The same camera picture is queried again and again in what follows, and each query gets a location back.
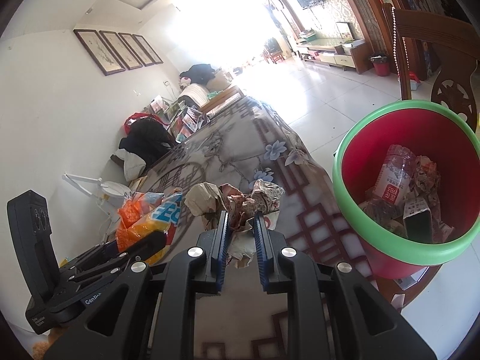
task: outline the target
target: chair back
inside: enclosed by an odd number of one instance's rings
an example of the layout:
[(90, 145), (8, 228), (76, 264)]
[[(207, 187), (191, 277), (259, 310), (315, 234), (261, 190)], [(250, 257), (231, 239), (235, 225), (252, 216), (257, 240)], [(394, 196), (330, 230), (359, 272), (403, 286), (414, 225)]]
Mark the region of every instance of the chair back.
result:
[(480, 60), (480, 38), (472, 25), (434, 13), (395, 9), (391, 4), (382, 4), (382, 9), (394, 43), (402, 100), (412, 98), (403, 38), (430, 42), (442, 64), (431, 101), (445, 103), (475, 131), (478, 114), (470, 77)]

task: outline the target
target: floral pattern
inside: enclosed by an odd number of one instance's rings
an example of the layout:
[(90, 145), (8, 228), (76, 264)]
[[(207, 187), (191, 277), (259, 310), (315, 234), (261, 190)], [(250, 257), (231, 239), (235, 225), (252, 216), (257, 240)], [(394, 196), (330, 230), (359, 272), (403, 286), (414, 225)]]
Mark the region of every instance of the floral pattern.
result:
[(276, 140), (271, 145), (265, 146), (266, 153), (263, 155), (264, 160), (276, 161), (280, 154), (287, 150), (285, 147), (285, 142), (279, 142)]
[(272, 169), (270, 169), (270, 168), (265, 168), (265, 171), (263, 171), (262, 169), (254, 169), (254, 171), (253, 171), (254, 172), (253, 181), (251, 183), (249, 183), (248, 188), (253, 190), (254, 185), (255, 185), (255, 181), (260, 180), (260, 179), (262, 179), (263, 181), (268, 181), (268, 182), (271, 183), (273, 181), (273, 176), (272, 176), (273, 172), (271, 170)]
[(295, 163), (296, 165), (304, 165), (308, 163), (308, 155), (301, 149), (293, 149), (286, 158), (285, 166)]

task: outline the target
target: bottle label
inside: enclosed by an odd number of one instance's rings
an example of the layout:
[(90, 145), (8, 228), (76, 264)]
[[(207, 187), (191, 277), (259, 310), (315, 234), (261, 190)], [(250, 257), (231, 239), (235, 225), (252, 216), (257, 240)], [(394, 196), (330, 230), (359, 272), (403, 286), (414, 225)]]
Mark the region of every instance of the bottle label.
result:
[(390, 204), (399, 205), (409, 192), (410, 177), (400, 169), (382, 165), (373, 193)]

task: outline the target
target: red bag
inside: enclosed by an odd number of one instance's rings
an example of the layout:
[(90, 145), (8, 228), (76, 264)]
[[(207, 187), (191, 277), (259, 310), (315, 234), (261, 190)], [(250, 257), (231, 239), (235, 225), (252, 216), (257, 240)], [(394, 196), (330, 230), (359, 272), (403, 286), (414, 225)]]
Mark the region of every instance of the red bag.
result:
[(168, 125), (165, 125), (162, 123), (162, 120), (155, 114), (145, 114), (143, 112), (135, 112), (132, 116), (130, 116), (125, 123), (123, 124), (123, 128), (125, 129), (125, 133), (128, 135), (130, 132), (130, 127), (133, 122), (143, 119), (145, 117), (153, 117), (158, 123), (161, 123), (163, 127), (165, 127), (165, 130), (169, 127)]

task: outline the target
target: cardboard box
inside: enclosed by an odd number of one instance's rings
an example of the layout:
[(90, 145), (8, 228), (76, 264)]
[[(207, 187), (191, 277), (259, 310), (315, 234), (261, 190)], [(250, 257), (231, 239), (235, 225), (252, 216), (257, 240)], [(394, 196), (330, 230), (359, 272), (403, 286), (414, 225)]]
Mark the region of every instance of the cardboard box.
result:
[(433, 243), (431, 211), (424, 198), (407, 200), (403, 210), (403, 224), (410, 241), (424, 244)]

